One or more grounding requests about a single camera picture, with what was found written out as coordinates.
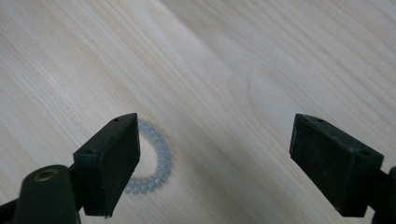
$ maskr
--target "wood grain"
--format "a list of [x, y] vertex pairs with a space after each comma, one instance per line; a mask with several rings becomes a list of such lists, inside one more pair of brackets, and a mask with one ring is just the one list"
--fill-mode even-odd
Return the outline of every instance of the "wood grain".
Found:
[[[396, 164], [394, 1], [0, 1], [0, 203], [110, 119], [155, 123], [164, 186], [83, 223], [370, 223], [290, 159], [296, 113]], [[153, 169], [142, 145], [136, 175]]]

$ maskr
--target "light wooden surface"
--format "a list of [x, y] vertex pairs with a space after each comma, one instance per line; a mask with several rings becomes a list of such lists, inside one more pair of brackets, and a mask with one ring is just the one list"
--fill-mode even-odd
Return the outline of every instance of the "light wooden surface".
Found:
[[[111, 119], [173, 153], [164, 186], [83, 223], [370, 223], [340, 217], [290, 159], [294, 115], [396, 164], [393, 1], [0, 1], [0, 203]], [[142, 142], [136, 175], [155, 167]]]

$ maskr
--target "screw hole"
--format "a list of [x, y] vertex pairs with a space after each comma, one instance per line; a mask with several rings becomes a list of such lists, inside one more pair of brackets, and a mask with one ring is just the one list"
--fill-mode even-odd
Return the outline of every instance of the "screw hole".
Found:
[[370, 156], [370, 153], [368, 151], [360, 151], [360, 154], [363, 156]]
[[95, 154], [96, 150], [95, 149], [87, 149], [87, 150], [85, 150], [85, 153], [87, 153], [87, 154]]

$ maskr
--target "plastic coil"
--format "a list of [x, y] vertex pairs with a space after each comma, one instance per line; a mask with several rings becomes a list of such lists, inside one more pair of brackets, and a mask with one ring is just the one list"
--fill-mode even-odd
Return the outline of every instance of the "plastic coil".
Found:
[[140, 119], [138, 124], [140, 136], [146, 138], [157, 152], [157, 168], [155, 174], [151, 177], [145, 179], [131, 178], [125, 187], [124, 192], [127, 194], [131, 192], [132, 194], [145, 194], [148, 191], [154, 191], [168, 178], [171, 168], [171, 152], [161, 132], [149, 121]]

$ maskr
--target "coil hair tie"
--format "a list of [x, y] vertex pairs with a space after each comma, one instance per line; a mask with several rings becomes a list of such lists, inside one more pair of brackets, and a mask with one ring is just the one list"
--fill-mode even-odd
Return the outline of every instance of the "coil hair tie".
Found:
[[125, 187], [125, 193], [145, 194], [160, 187], [168, 178], [171, 168], [171, 152], [165, 138], [149, 121], [139, 119], [139, 134], [148, 140], [157, 152], [157, 168], [155, 174], [144, 179], [131, 178]]

